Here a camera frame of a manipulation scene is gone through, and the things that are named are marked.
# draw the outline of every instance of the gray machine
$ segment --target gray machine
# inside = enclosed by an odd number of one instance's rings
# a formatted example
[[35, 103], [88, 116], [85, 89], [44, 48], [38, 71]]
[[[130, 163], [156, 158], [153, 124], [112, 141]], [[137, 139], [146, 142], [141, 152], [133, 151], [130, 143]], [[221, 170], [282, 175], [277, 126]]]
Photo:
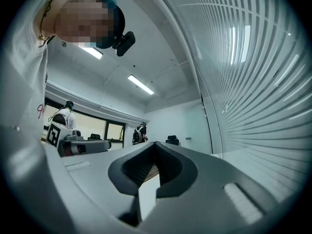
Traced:
[[[61, 158], [55, 146], [41, 145], [18, 129], [0, 127], [0, 132], [7, 147], [1, 159], [5, 179], [25, 212], [49, 232], [248, 233], [263, 231], [282, 216], [273, 197], [234, 166], [179, 146], [151, 142]], [[141, 221], [138, 189], [154, 163], [161, 187], [156, 206]], [[229, 184], [257, 208], [257, 221], [246, 221], [238, 207], [243, 202], [226, 191]]]
[[105, 152], [112, 147], [108, 140], [84, 140], [79, 130], [51, 121], [46, 143], [55, 146], [61, 157]]

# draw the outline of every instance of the window frame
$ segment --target window frame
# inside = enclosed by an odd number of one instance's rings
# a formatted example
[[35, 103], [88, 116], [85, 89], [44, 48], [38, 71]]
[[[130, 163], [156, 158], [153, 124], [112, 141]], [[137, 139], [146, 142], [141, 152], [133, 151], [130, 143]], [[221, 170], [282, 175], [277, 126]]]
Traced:
[[[57, 103], [49, 98], [45, 98], [44, 99], [44, 107], [46, 105], [49, 105], [51, 107], [54, 107], [54, 108], [61, 108], [63, 107], [64, 105], [60, 104], [60, 103]], [[116, 140], [116, 139], [113, 139], [113, 140], [110, 140], [109, 141], [111, 143], [122, 143], [122, 147], [124, 147], [124, 140], [125, 140], [125, 130], [126, 130], [126, 123], [122, 123], [122, 122], [118, 122], [118, 121], [114, 121], [114, 120], [110, 120], [110, 119], [105, 119], [105, 118], [101, 118], [101, 117], [97, 117], [97, 116], [94, 116], [94, 115], [90, 115], [90, 114], [87, 114], [87, 113], [84, 113], [84, 112], [81, 112], [81, 111], [78, 111], [76, 109], [73, 110], [73, 112], [76, 112], [78, 114], [82, 114], [82, 115], [85, 115], [85, 116], [88, 116], [88, 117], [92, 117], [92, 118], [96, 118], [96, 119], [100, 119], [100, 120], [104, 120], [106, 121], [106, 126], [105, 126], [105, 129], [104, 129], [104, 140], [107, 139], [107, 133], [108, 133], [108, 126], [109, 126], [109, 123], [111, 124], [114, 124], [114, 125], [119, 125], [119, 126], [122, 126], [122, 129], [123, 129], [123, 134], [122, 134], [122, 139], [123, 140]], [[48, 130], [49, 127], [48, 126], [43, 126], [43, 128], [45, 130]]]

